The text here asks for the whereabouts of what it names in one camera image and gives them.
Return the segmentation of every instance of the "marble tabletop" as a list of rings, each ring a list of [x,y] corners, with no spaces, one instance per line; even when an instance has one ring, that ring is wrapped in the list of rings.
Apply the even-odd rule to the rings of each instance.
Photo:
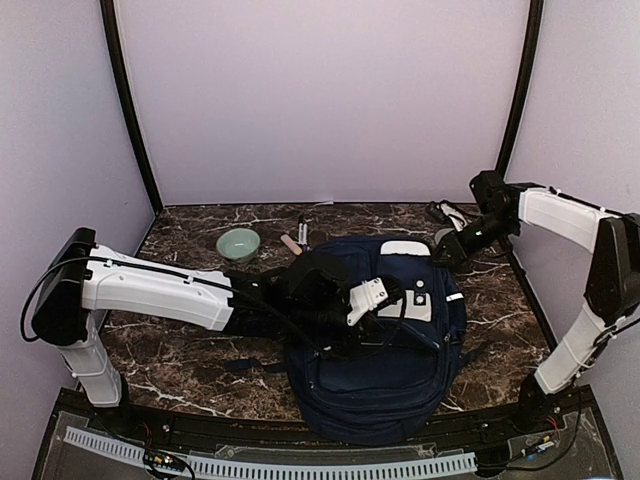
[[[410,235],[432,242],[442,228],[426,214],[424,204],[178,206],[160,214],[139,256],[199,270],[228,268],[216,240],[231,228],[246,227],[262,240],[247,271],[288,265],[293,257],[280,236],[295,238],[303,212],[312,246],[353,234]],[[493,343],[460,372],[438,413],[515,402],[523,378],[549,354],[513,270],[491,252],[475,257],[470,271],[455,278],[469,316],[465,350],[484,340]],[[285,374],[224,369],[226,361],[239,358],[277,362],[281,341],[224,336],[127,312],[112,312],[101,337],[136,404],[231,418],[300,420]]]

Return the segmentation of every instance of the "navy blue backpack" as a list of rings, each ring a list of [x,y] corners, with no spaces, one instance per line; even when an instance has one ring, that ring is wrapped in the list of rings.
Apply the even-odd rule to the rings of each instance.
[[[319,435],[359,445],[387,445],[418,432],[465,363],[467,325],[451,274],[431,265],[419,240],[346,237],[314,249],[342,260],[354,284],[393,275],[407,294],[402,328],[379,354],[336,360],[302,343],[285,350],[285,365],[302,417]],[[388,337],[399,304],[378,312]]]

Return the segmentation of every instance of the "bowl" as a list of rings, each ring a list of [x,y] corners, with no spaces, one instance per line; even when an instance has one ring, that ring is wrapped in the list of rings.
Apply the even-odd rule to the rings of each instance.
[[[258,253],[260,235],[248,228],[234,228],[222,235],[216,248],[226,260],[236,264],[248,263]]]

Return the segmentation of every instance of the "lavender wall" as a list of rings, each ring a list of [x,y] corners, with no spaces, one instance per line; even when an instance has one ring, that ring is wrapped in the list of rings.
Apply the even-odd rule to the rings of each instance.
[[[165,202],[470,199],[528,2],[118,2]]]
[[[0,464],[30,478],[58,389],[56,351],[18,334],[22,302],[78,226],[132,252],[151,207],[120,112],[99,2],[0,2]]]
[[[531,90],[508,179],[552,184],[640,212],[640,3],[546,2]],[[525,229],[516,251],[554,331],[575,319],[590,257]],[[640,327],[613,342],[587,376],[628,478],[640,478]]]

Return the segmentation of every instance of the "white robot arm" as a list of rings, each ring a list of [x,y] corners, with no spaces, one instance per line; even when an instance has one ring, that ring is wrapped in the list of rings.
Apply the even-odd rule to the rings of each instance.
[[[348,272],[322,254],[305,254],[276,273],[225,274],[128,257],[94,239],[93,230],[78,229],[42,277],[32,320],[37,337],[31,340],[56,346],[100,409],[121,407],[126,387],[100,341],[95,311],[154,315],[227,333],[241,329],[244,316],[256,311],[272,329],[281,328],[278,321],[295,312],[305,321],[333,322],[333,328],[354,332],[365,313],[399,300],[387,292],[393,290],[389,279],[345,289]]]
[[[493,171],[480,173],[470,186],[482,215],[439,238],[436,264],[460,264],[497,238],[518,235],[521,223],[560,235],[593,255],[586,300],[576,321],[521,388],[521,404],[541,403],[541,396],[562,391],[591,367],[640,303],[640,217],[609,211],[553,188],[505,184]]]

